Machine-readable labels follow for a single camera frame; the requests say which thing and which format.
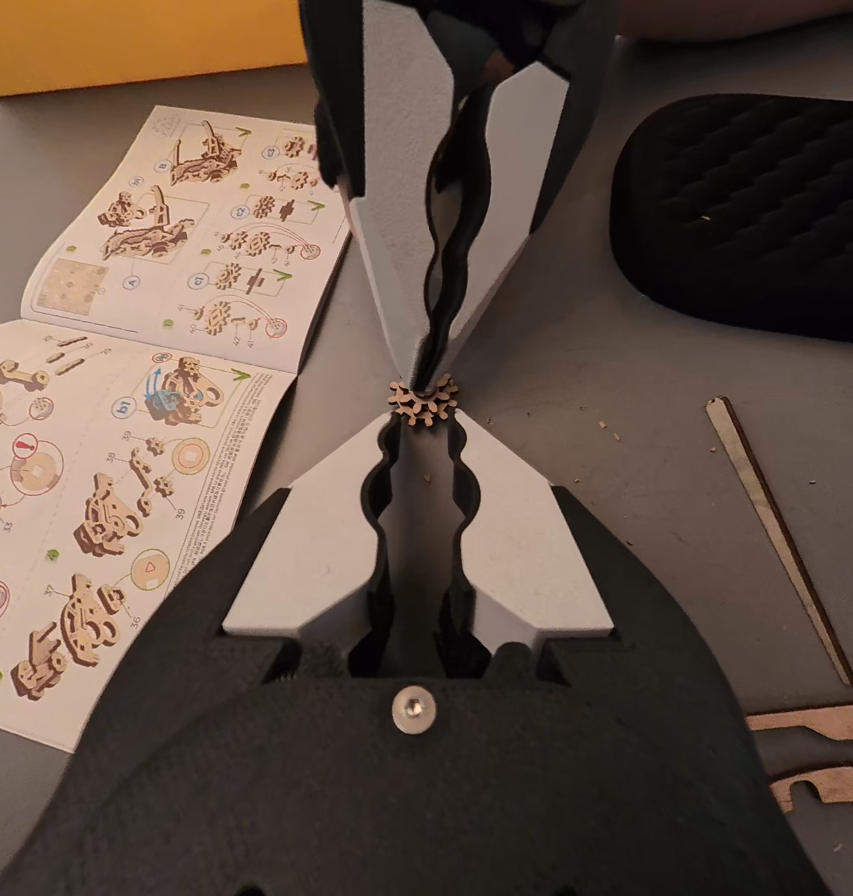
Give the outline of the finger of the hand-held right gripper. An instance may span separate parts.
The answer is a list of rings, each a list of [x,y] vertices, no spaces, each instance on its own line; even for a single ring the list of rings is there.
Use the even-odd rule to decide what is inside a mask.
[[[522,251],[568,89],[534,62],[464,101],[437,171],[439,189],[460,181],[461,207],[441,253],[417,388],[444,372]]]
[[[392,359],[412,385],[430,326],[427,181],[451,124],[454,76],[418,12],[389,2],[363,4],[363,62],[365,191],[351,220]]]

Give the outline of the thin wooden strip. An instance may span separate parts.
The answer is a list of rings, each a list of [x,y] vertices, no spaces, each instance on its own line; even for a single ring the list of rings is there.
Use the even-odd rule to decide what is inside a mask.
[[[845,686],[853,686],[853,670],[846,652],[839,643],[733,405],[727,397],[718,396],[707,402],[706,412],[840,681]]]

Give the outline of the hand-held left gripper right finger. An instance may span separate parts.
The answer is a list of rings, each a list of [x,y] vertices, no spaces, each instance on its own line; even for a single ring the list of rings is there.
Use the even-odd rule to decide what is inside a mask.
[[[614,627],[550,483],[458,411],[477,510],[461,535],[479,641],[607,636]]]

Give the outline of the laser-cut wooden parts sheet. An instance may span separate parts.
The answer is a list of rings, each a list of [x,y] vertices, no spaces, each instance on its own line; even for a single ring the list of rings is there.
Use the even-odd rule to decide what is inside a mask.
[[[853,741],[853,704],[756,713],[746,716],[751,731],[806,728],[833,741]],[[853,804],[853,766],[835,766],[773,779],[769,789],[784,814],[793,811],[792,788],[810,784],[824,804]]]

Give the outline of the wooden gear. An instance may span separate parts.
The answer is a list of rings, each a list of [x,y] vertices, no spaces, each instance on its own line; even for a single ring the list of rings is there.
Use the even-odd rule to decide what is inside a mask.
[[[402,382],[391,382],[389,387],[388,402],[397,414],[407,417],[411,427],[419,422],[432,427],[435,420],[448,420],[449,410],[457,407],[458,387],[450,374],[441,376],[428,392],[412,391]]]

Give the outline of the person's right forearm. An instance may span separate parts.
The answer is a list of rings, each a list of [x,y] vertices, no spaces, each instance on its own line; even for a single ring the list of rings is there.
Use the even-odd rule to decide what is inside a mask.
[[[622,1],[626,39],[711,42],[742,39],[853,13],[853,1]]]

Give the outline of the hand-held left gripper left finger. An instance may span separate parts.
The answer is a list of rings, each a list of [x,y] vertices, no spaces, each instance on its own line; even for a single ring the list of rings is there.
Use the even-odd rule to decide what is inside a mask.
[[[384,413],[297,478],[224,619],[227,633],[363,639],[386,571],[399,420]]]

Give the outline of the illustrated instruction booklet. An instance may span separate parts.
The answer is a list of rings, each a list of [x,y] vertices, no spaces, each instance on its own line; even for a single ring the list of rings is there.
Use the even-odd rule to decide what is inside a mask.
[[[72,753],[231,531],[350,236],[313,126],[155,106],[0,326],[0,729]]]

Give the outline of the yellow plastic bin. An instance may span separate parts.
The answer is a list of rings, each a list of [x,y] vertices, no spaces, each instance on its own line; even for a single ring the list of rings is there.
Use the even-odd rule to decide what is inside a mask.
[[[296,1],[0,1],[0,97],[305,61]]]

